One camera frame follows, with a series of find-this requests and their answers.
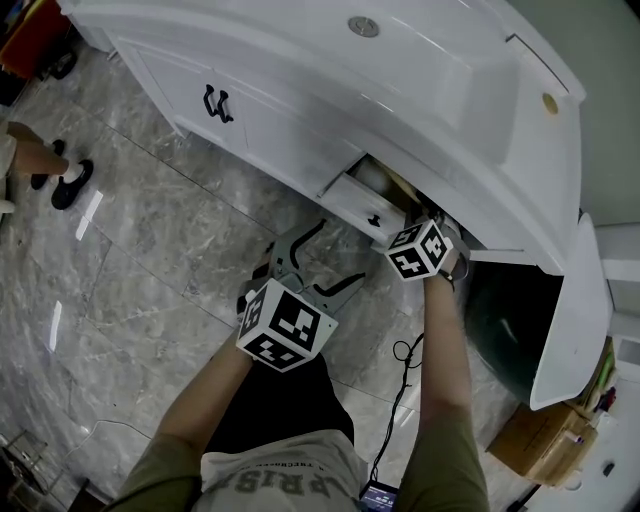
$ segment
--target cardboard box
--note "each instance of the cardboard box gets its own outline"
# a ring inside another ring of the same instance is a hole
[[[488,451],[518,475],[555,487],[578,467],[596,437],[588,421],[568,405],[539,411],[520,405]]]

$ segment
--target sink drain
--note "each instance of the sink drain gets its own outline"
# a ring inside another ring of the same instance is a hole
[[[376,37],[380,33],[378,24],[371,18],[354,16],[349,20],[351,32],[362,37]]]

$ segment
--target black drawer handle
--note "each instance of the black drawer handle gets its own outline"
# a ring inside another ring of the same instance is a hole
[[[220,99],[218,100],[218,108],[216,109],[216,113],[220,115],[220,120],[227,124],[230,121],[233,121],[233,117],[224,113],[224,105],[223,103],[229,98],[229,95],[226,91],[220,91]]]
[[[380,215],[374,215],[372,219],[367,219],[369,221],[369,224],[371,224],[372,226],[375,226],[377,228],[380,227]]]
[[[217,110],[213,110],[211,108],[211,103],[209,103],[209,97],[215,92],[215,89],[210,86],[209,84],[207,84],[207,91],[204,93],[204,97],[202,98],[202,101],[204,101],[204,106],[207,109],[207,112],[209,113],[209,115],[211,117],[215,117],[216,114],[218,113]]]

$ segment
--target forearm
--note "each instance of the forearm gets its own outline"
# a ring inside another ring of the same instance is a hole
[[[424,346],[420,420],[471,408],[471,375],[462,321],[451,285],[441,277],[425,279]]]
[[[252,359],[235,346],[237,331],[178,395],[157,435],[171,435],[202,455],[233,396],[251,369]]]

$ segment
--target black shorts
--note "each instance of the black shorts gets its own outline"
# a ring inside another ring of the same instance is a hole
[[[321,355],[285,373],[256,362],[205,452],[240,453],[325,429],[340,430],[353,444],[353,421],[333,392]]]

